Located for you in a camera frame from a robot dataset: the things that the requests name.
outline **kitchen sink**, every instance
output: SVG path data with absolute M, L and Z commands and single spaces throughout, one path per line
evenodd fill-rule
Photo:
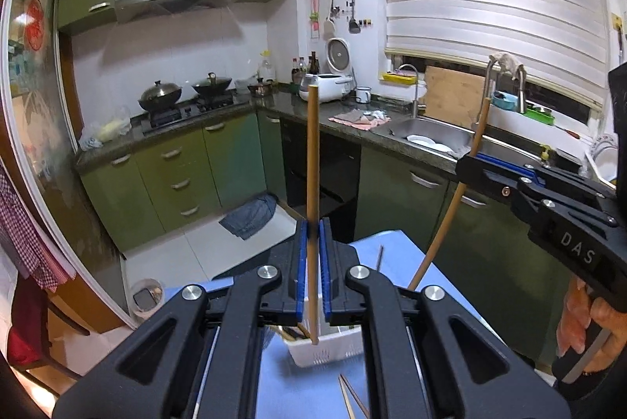
M 400 141 L 406 145 L 420 148 L 425 152 L 442 156 L 444 159 L 449 159 L 452 162 L 456 162 L 457 158 L 468 153 L 475 135 L 469 129 L 460 128 L 428 117 L 388 122 L 372 129 L 372 132 Z M 446 145 L 453 150 L 453 156 L 408 141 L 407 137 L 410 134 L 427 136 L 436 143 Z M 540 163 L 540 157 L 485 135 L 482 138 L 479 152 L 502 159 L 508 163 L 518 164 L 519 166 Z

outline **wooden cutting board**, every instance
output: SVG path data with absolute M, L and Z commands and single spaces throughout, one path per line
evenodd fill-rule
M 422 101 L 425 115 L 471 129 L 481 109 L 484 78 L 466 72 L 427 66 L 424 73 L 427 93 Z

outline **red sticker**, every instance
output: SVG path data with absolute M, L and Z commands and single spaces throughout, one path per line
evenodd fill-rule
M 26 38 L 34 51 L 39 51 L 43 44 L 43 8 L 39 0 L 31 0 L 26 10 Z

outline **gas stove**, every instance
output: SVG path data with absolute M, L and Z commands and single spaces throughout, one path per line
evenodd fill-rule
M 193 98 L 189 101 L 180 102 L 173 108 L 146 114 L 141 122 L 142 132 L 143 134 L 148 134 L 180 121 L 199 117 L 209 111 L 245 102 L 248 101 L 236 98 L 231 92 L 227 92 L 221 96 L 215 96 L 211 99 L 201 97 Z

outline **lower cabinet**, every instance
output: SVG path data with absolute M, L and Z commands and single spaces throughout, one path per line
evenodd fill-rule
M 164 233 L 131 154 L 86 173 L 81 181 L 98 217 L 122 253 Z
M 421 166 L 363 147 L 355 239 L 402 229 L 425 252 L 447 186 L 446 179 Z
M 136 158 L 165 231 L 220 211 L 201 129 L 139 151 Z
M 277 195 L 279 200 L 286 201 L 281 121 L 278 117 L 265 113 L 259 113 L 257 119 L 259 122 L 259 139 L 261 140 L 261 157 L 268 191 Z
M 512 349 L 549 365 L 571 274 L 528 231 L 505 205 L 467 190 L 435 264 Z
M 255 113 L 206 126 L 203 136 L 223 209 L 236 207 L 266 190 Z

